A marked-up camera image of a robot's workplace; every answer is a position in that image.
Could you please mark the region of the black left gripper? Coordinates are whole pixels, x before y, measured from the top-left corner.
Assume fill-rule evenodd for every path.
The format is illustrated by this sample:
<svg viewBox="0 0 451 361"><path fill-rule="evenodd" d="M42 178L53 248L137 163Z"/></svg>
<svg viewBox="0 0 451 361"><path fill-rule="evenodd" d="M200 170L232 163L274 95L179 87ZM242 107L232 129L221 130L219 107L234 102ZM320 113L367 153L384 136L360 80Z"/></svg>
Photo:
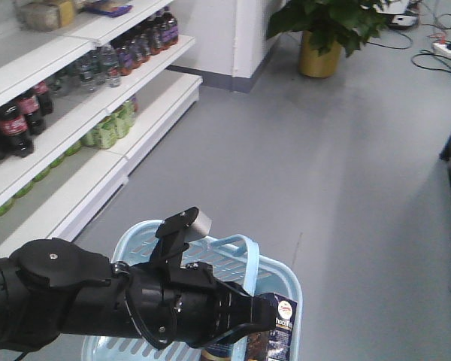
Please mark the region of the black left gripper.
<svg viewBox="0 0 451 361"><path fill-rule="evenodd" d="M277 307L273 293L252 297L240 284L215 278L207 263L162 268L144 262L130 268L129 315L154 348L175 341L200 348L273 329Z"/></svg>

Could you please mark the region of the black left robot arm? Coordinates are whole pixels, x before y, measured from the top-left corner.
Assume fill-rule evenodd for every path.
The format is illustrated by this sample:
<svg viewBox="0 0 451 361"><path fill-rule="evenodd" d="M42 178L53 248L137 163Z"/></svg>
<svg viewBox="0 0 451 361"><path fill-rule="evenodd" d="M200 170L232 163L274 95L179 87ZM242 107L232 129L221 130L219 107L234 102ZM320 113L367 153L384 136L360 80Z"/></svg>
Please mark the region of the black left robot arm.
<svg viewBox="0 0 451 361"><path fill-rule="evenodd" d="M148 262L111 262L59 238L0 259L0 350L35 352L62 334L142 338L157 350L233 344L274 328L275 310L212 266L182 266L186 244Z"/></svg>

